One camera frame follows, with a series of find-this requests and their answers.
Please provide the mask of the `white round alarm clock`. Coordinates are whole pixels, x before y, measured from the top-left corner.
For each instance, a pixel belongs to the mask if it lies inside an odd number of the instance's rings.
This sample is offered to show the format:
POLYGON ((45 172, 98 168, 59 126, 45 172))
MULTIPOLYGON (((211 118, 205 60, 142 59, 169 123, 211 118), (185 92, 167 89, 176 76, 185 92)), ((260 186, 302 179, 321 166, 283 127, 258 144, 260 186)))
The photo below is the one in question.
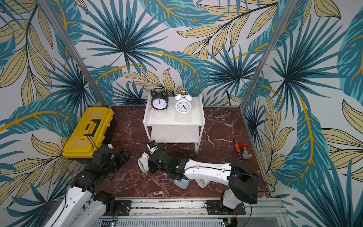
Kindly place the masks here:
POLYGON ((145 152, 138 159, 139 168, 143 173, 147 173, 149 171, 148 161, 149 161, 149 155, 145 152))

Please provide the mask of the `black twin-bell alarm clock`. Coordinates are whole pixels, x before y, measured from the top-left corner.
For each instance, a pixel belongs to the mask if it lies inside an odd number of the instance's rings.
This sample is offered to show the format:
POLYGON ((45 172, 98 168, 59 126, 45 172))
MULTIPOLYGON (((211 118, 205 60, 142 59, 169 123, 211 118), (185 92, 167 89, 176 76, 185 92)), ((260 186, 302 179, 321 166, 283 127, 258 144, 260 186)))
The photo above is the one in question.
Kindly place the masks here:
POLYGON ((168 108, 169 97, 168 91, 165 89, 161 89, 157 91, 157 89, 153 89, 150 92, 151 96, 151 106, 155 110, 166 110, 168 108))

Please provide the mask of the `white twin-bell alarm clock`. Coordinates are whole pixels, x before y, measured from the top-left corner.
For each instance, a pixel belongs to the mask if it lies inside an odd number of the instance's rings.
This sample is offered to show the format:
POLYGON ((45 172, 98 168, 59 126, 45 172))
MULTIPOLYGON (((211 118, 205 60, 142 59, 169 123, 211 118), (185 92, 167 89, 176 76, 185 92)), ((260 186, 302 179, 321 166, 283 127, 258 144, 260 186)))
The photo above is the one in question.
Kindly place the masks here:
POLYGON ((181 91, 175 96, 175 108, 180 113, 188 113, 192 109, 193 97, 188 91, 181 91))

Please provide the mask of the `white square alarm clock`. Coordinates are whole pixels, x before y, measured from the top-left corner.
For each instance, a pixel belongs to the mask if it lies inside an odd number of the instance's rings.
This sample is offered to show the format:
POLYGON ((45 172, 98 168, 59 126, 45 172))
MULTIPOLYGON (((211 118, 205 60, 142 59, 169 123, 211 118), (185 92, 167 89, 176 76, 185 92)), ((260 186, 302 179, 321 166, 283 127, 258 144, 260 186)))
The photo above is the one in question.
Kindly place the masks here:
POLYGON ((196 181, 196 183, 198 184, 198 186, 200 188, 205 188, 209 184, 209 181, 206 181, 206 180, 203 180, 203 179, 196 179, 195 181, 196 181))

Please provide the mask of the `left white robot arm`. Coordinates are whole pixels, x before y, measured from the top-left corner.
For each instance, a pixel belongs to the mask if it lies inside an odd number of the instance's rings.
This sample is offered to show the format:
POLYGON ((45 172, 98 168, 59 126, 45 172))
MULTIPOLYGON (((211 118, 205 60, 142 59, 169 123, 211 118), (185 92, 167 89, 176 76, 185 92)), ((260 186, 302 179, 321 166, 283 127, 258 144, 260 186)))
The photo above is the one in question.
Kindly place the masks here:
POLYGON ((45 224, 46 227, 90 227, 105 214, 114 215, 119 208, 115 196, 95 193, 110 174, 117 173, 130 159, 127 151, 114 151, 102 144, 86 169, 78 173, 66 191, 64 200, 45 224))

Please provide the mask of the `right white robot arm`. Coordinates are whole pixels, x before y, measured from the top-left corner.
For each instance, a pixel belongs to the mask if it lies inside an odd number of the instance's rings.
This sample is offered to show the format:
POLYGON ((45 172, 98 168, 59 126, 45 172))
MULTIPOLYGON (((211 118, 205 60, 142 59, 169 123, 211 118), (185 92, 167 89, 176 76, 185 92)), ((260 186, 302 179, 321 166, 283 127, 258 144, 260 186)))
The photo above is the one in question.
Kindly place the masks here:
POLYGON ((212 164, 197 162, 186 158, 172 158, 161 149, 150 154, 143 153, 138 159, 143 173, 162 171, 178 187, 186 189, 191 180, 200 188, 206 188, 210 182, 220 183, 229 189, 222 193, 219 207, 234 210, 240 203, 257 204, 257 174, 240 160, 232 163, 212 164))

